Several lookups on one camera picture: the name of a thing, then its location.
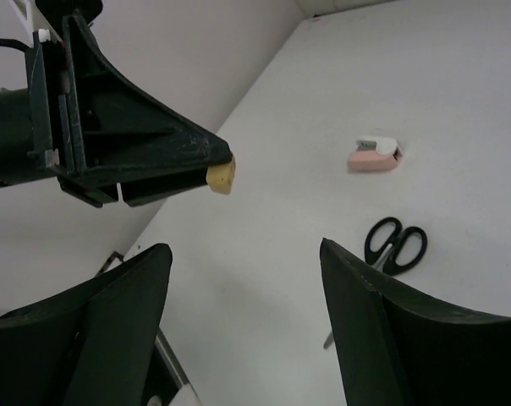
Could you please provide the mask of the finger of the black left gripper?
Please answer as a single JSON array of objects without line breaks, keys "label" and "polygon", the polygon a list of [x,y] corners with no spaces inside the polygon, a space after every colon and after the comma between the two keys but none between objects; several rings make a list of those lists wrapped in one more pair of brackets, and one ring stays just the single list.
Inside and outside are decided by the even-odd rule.
[{"label": "finger of the black left gripper", "polygon": [[102,164],[72,172],[58,167],[56,177],[62,191],[91,206],[123,201],[137,207],[205,186],[208,168],[205,162]]}]

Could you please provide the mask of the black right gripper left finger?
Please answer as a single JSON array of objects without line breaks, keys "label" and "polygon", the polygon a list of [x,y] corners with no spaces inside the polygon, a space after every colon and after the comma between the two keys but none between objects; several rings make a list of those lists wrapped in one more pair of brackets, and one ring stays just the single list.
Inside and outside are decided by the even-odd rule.
[{"label": "black right gripper left finger", "polygon": [[155,244],[122,265],[0,316],[0,405],[168,404],[155,341],[173,255]]}]

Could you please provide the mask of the pink white stapler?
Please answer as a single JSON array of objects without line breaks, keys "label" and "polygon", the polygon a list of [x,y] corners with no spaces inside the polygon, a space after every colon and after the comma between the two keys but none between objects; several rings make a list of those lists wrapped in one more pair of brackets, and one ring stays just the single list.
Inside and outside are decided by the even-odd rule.
[{"label": "pink white stapler", "polygon": [[357,139],[356,149],[347,159],[347,167],[354,173],[387,172],[396,168],[402,159],[397,140],[382,136]]}]

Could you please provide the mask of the yellow eraser block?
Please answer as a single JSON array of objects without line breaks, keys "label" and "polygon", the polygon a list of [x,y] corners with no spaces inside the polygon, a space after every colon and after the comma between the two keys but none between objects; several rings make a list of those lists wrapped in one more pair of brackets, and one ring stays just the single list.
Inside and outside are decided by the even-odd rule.
[{"label": "yellow eraser block", "polygon": [[227,163],[209,167],[206,170],[206,184],[214,193],[229,195],[233,186],[235,170],[234,157]]}]

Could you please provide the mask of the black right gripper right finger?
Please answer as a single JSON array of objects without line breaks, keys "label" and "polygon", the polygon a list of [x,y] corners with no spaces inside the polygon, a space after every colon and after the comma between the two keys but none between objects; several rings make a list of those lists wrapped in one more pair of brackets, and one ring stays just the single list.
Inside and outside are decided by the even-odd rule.
[{"label": "black right gripper right finger", "polygon": [[511,405],[511,317],[434,298],[330,239],[320,261],[347,404]]}]

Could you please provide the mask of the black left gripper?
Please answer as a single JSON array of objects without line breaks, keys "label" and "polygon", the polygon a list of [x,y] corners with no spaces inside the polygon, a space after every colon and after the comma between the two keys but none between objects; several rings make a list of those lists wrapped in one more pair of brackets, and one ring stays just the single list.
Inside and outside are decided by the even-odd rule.
[{"label": "black left gripper", "polygon": [[74,1],[35,2],[52,39],[39,42],[34,34],[27,45],[0,38],[1,48],[24,54],[27,78],[24,89],[0,88],[0,189],[58,179],[56,169],[67,169],[68,121],[79,173],[168,173],[231,162],[225,140],[138,88],[110,63],[83,17],[72,14]]}]

